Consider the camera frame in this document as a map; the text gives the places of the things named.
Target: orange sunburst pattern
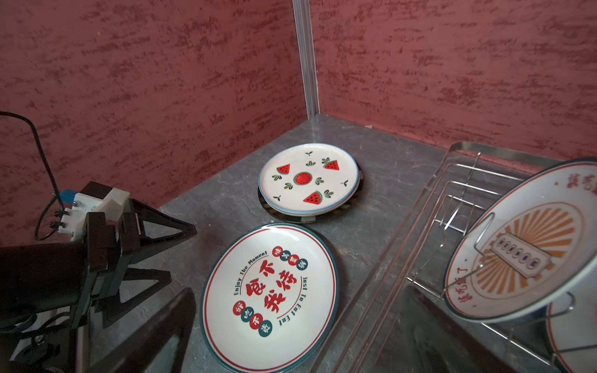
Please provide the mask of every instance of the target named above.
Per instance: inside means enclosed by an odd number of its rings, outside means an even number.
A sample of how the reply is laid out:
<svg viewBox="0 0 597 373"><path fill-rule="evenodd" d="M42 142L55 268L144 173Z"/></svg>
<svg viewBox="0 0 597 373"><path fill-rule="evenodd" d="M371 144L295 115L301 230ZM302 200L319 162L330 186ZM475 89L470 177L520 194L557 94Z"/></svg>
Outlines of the orange sunburst pattern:
<svg viewBox="0 0 597 373"><path fill-rule="evenodd" d="M581 235L582 216L569 204L553 203L537 206L508 221L483 247L484 257L478 255L474 268L484 261L475 273L472 285L487 298L504 299L518 296L533 289L541 280L557 271L576 246ZM551 255L549 264L534 278L524 278L496 255L492 244L506 232L530 243Z"/></svg>

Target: watermelon pattern plate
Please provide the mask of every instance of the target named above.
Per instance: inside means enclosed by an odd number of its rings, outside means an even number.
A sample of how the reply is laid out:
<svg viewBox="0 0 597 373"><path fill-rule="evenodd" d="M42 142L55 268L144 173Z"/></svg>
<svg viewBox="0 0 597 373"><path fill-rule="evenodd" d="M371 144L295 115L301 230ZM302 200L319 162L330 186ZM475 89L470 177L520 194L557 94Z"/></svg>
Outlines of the watermelon pattern plate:
<svg viewBox="0 0 597 373"><path fill-rule="evenodd" d="M205 285L202 331L233 372L286 372L329 331L338 276L325 244L293 224L269 224L237 239Z"/></svg>
<svg viewBox="0 0 597 373"><path fill-rule="evenodd" d="M474 244L487 224L481 255ZM546 306L597 267L595 227L597 159L530 177L487 209L454 251L444 279L453 284L448 307L463 319L493 323Z"/></svg>
<svg viewBox="0 0 597 373"><path fill-rule="evenodd" d="M365 183L365 175L363 170L359 168L359 183L356 187L354 194L347 199L340 207L326 212L325 214L316 215L316 216L290 216L286 215L283 212L279 212L273 209L270 205L267 204L261 191L257 188L257 199L259 200L259 204L266 213L273 216L274 218L283 221L284 223L294 223L294 224L310 224L310 223L320 223L325 220L336 218L340 215L343 215L350 211L355 205L359 203L359 198L361 197L361 193Z"/></svg>
<svg viewBox="0 0 597 373"><path fill-rule="evenodd" d="M275 210L316 216L343 204L356 190L359 169L339 147L303 144L270 159L259 175L259 190Z"/></svg>

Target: red textured wall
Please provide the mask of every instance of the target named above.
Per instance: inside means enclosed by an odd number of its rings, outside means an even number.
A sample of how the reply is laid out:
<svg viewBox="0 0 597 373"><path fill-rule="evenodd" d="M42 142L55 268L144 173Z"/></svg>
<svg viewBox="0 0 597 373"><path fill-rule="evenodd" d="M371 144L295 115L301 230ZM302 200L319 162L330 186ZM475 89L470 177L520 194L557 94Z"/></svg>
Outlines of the red textured wall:
<svg viewBox="0 0 597 373"><path fill-rule="evenodd" d="M448 147L597 149L597 2L311 2L324 113Z"/></svg>
<svg viewBox="0 0 597 373"><path fill-rule="evenodd" d="M160 206L306 119L292 3L0 3L0 108L37 124L61 189ZM0 119L0 245L51 197L28 127Z"/></svg>

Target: plate in dish rack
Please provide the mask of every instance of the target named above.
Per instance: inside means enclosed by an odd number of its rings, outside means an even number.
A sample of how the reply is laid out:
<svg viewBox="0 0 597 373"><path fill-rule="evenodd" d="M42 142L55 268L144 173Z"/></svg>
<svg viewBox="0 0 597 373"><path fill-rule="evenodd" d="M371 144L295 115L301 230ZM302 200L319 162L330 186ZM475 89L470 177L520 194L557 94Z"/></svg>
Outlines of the plate in dish rack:
<svg viewBox="0 0 597 373"><path fill-rule="evenodd" d="M288 215L318 215L340 206L356 189L359 168L339 147L303 144L270 159L259 175L267 203Z"/></svg>
<svg viewBox="0 0 597 373"><path fill-rule="evenodd" d="M281 372L301 364L336 315L334 259L311 231L270 224L236 240L205 286L206 344L235 372Z"/></svg>
<svg viewBox="0 0 597 373"><path fill-rule="evenodd" d="M448 307L470 321L499 322L546 306L597 266L595 227L597 159L530 177L487 209L454 251L444 278L444 286L456 282ZM483 255L474 249L479 237Z"/></svg>
<svg viewBox="0 0 597 373"><path fill-rule="evenodd" d="M597 345L597 271L591 272L583 281L569 290L576 304L569 313L546 321L547 337L552 351ZM568 294L558 297L547 308L551 316L564 311L570 305ZM586 349L560 354L559 362L570 373L595 373L597 350Z"/></svg>

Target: black cable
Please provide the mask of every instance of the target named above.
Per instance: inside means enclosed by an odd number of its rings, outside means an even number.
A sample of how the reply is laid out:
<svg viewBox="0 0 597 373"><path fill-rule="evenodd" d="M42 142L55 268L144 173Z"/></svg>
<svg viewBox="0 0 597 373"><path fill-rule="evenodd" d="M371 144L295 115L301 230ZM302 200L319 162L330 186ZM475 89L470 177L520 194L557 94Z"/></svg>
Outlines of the black cable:
<svg viewBox="0 0 597 373"><path fill-rule="evenodd" d="M48 203L46 205L46 207L44 208L44 210L41 212L38 222L37 222L37 224L35 224L35 240L36 241L43 241L58 231L58 227L60 225L57 224L56 221L53 221L50 224L50 227L52 228L52 232L49 232L47 235L45 235L43 237L39 237L39 227L41 225L41 221L44 219L44 216L48 213L48 210L50 209L50 207L52 207L52 205L54 204L55 201L56 201L56 196L52 196L52 200L50 200L50 203Z"/></svg>
<svg viewBox="0 0 597 373"><path fill-rule="evenodd" d="M55 200L58 200L58 204L60 205L61 211L58 213L58 215L62 216L64 214L64 202L62 202L62 198L60 198L60 191L58 190L58 186L56 185L56 180L54 179L54 175L52 174L50 165L48 165L48 160L45 158L44 150L41 147L41 142L39 141L39 136L37 135L37 130L35 129L33 122L31 122L30 120L28 120L27 118L25 118L22 115L11 113L11 112L0 111L0 115L10 116L12 118L21 119L23 122L25 122L29 125L29 127L31 128L31 132L33 133L33 138L35 139L35 144L37 145L37 148L38 148L39 156L41 157L41 161L44 163L45 171L48 173L48 176L50 177L50 182L52 183L52 188L54 188L54 197L52 198L52 201L45 207L44 211L39 216L39 220L35 227L35 239L37 241L43 241L44 239L53 235L58 230L58 227L60 226L60 222L52 222L52 224L50 224L50 227L53 228L52 232L50 232L49 234L40 238L40 237L38 237L38 234L39 234L39 226L41 225L41 221L44 219L44 216L46 215L46 213L48 212L48 210L50 209L50 207L52 206L52 204L54 203Z"/></svg>
<svg viewBox="0 0 597 373"><path fill-rule="evenodd" d="M46 322L44 322L39 327L39 329L45 328L46 326L48 326L49 324L53 323L54 321L60 319L61 317L66 317L66 316L70 316L70 312L69 311L57 313L56 315L54 315L51 318L49 318Z"/></svg>
<svg viewBox="0 0 597 373"><path fill-rule="evenodd" d="M23 321L22 323L20 323L18 325L8 326L6 328L0 328L0 334L20 333L20 332L24 331L25 329L28 329L31 325L33 325L36 320L37 320L37 315L33 313L25 321Z"/></svg>

